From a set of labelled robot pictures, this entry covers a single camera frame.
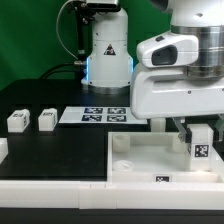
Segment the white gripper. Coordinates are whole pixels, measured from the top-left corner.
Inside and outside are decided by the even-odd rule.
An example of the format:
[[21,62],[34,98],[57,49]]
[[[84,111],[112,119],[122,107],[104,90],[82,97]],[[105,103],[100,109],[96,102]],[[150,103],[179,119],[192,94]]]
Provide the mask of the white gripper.
[[138,64],[131,83],[130,108],[137,119],[174,118],[179,139],[190,143],[184,117],[216,115],[215,137],[224,139],[224,77],[193,79],[183,67],[148,69]]

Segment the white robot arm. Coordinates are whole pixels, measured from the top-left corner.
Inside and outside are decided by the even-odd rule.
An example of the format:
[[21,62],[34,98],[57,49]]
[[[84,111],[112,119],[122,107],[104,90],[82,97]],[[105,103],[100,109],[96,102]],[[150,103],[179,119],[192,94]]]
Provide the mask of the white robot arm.
[[104,94],[130,90],[138,119],[171,118],[182,138],[181,120],[217,115],[224,136],[224,0],[149,0],[171,15],[170,30],[137,46],[138,64],[127,53],[127,16],[117,0],[83,0],[91,12],[93,50],[82,83]]

